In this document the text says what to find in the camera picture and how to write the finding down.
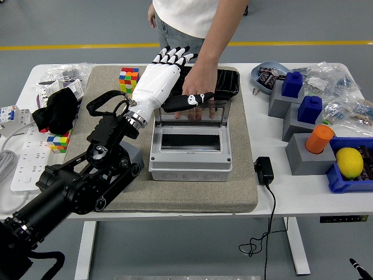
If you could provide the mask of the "person's left hand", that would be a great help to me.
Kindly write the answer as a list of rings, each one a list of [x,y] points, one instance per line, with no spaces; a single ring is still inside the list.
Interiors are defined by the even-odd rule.
[[[201,95],[214,92],[217,83],[218,60],[198,58],[185,77],[182,95]]]

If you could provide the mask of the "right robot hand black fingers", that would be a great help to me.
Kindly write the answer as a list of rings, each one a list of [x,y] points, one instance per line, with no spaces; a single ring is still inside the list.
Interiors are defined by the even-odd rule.
[[[372,276],[359,263],[357,263],[353,258],[350,258],[349,262],[356,269],[356,271],[359,273],[362,280],[372,280]]]

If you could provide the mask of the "person's right hand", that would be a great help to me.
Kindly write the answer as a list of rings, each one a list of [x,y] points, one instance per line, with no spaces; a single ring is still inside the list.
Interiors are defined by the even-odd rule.
[[[155,11],[153,4],[149,6],[147,15],[148,15],[149,25],[151,26],[151,28],[156,28],[156,11]]]

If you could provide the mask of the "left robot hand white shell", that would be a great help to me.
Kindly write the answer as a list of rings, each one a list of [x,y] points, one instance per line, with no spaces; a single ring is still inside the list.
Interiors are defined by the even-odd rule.
[[[196,95],[179,95],[168,101],[171,89],[180,77],[182,67],[197,55],[188,53],[189,47],[164,47],[149,64],[140,78],[132,98],[136,105],[126,113],[134,124],[145,127],[151,119],[152,112],[162,107],[166,112],[174,112],[179,119],[187,111],[189,120],[200,121],[202,110],[198,105],[211,99],[211,92]]]

